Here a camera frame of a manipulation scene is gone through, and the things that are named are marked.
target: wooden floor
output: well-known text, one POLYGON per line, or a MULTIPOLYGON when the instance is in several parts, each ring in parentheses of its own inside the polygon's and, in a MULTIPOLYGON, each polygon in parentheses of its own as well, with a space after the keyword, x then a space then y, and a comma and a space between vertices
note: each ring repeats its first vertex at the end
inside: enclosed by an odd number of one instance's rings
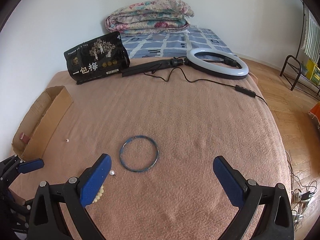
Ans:
MULTIPOLYGON (((278 70, 254 61, 243 60, 259 80, 258 87, 276 121, 284 148, 291 155, 294 174, 300 178, 304 186, 314 178, 319 183, 320 132, 308 115, 308 111, 318 101, 298 89, 290 91, 291 86, 284 77, 279 76, 278 70)), ((299 187, 302 192, 306 192, 297 180, 295 178, 293 189, 299 187)), ((320 215, 319 202, 320 190, 305 210, 302 223, 297 225, 296 240, 303 240, 316 222, 320 215)))

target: brown cardboard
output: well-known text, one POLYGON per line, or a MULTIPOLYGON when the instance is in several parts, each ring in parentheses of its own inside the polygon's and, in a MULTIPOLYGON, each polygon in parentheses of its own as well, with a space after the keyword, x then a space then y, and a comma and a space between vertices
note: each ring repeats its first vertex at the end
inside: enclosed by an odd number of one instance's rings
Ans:
POLYGON ((23 160, 42 158, 57 125, 73 100, 64 86, 47 88, 33 103, 12 140, 14 152, 23 160), (20 134, 30 137, 28 144, 20 134))

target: black package bag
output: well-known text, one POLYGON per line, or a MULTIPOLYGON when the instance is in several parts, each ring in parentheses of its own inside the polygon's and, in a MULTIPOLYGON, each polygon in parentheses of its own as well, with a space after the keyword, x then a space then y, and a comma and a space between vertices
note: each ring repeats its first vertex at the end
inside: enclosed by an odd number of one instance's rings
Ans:
POLYGON ((84 42, 64 53, 70 76, 82 84, 121 72, 130 64, 119 32, 84 42))

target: white wall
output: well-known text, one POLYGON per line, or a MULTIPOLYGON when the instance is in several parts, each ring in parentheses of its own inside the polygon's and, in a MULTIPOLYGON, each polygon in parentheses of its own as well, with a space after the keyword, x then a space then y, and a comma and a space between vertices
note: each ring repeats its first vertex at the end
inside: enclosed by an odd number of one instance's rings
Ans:
MULTIPOLYGON (((52 76, 66 70, 63 52, 105 34, 104 19, 145 0, 22 0, 0 33, 0 159, 23 116, 52 76)), ((193 24, 211 28, 236 53, 281 66, 295 53, 300 0, 184 0, 193 24)))

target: ring light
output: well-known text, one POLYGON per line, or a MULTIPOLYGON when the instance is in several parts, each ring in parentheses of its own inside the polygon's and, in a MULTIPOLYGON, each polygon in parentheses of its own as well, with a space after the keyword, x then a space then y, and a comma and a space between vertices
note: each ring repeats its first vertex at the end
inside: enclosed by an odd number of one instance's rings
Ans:
POLYGON ((205 72, 207 74, 226 78, 226 79, 243 79, 247 76, 249 73, 249 68, 247 64, 239 59, 238 57, 221 51, 217 49, 203 49, 203 48, 197 48, 197 49, 191 49, 187 51, 187 59, 189 60, 189 64, 191 67, 193 67, 196 70, 205 72), (238 69, 235 68, 227 68, 219 65, 215 65, 209 62, 205 62, 204 60, 201 60, 196 57, 196 55, 210 55, 214 57, 219 58, 231 58, 232 60, 235 60, 237 62, 238 69))

